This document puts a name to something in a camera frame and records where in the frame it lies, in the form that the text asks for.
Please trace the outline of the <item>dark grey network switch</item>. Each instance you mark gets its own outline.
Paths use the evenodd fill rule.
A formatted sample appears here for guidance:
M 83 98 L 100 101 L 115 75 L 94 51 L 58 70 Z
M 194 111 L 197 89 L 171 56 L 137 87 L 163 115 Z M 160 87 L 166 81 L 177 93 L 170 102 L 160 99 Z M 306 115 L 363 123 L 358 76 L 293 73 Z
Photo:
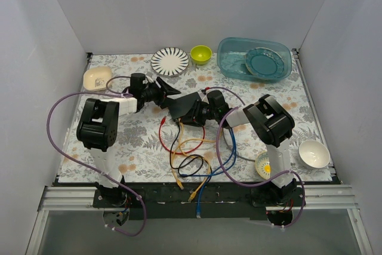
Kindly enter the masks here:
M 172 119 L 178 119 L 188 113 L 194 105 L 194 102 L 200 100 L 198 92 L 194 92 L 177 99 L 174 99 L 168 106 Z

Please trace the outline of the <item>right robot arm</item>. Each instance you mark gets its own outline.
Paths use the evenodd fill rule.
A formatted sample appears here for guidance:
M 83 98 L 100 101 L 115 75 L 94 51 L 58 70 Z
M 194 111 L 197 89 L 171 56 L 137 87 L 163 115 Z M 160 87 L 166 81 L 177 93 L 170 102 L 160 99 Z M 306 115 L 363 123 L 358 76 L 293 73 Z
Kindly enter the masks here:
M 205 121 L 215 120 L 219 128 L 234 128 L 250 124 L 257 137 L 266 145 L 269 156 L 271 201 L 285 205 L 292 198 L 296 179 L 291 172 L 289 143 L 295 122 L 276 99 L 266 94 L 253 104 L 229 107 L 220 91 L 207 93 L 207 101 L 195 100 L 187 113 L 181 117 L 185 124 L 204 126 Z

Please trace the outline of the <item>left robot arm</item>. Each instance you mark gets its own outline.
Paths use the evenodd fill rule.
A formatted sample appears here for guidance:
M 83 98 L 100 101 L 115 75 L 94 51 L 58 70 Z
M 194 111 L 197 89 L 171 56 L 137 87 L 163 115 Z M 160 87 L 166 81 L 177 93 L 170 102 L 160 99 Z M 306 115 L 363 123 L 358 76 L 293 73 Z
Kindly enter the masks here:
M 97 186 L 108 189 L 106 199 L 114 207 L 123 206 L 127 200 L 126 191 L 118 187 L 123 175 L 113 159 L 119 117 L 140 111 L 147 102 L 163 109 L 173 101 L 169 96 L 181 93 L 160 77 L 153 80 L 143 73 L 133 73 L 128 79 L 130 85 L 118 97 L 86 99 L 76 131 L 77 139 L 89 150 L 100 173 Z

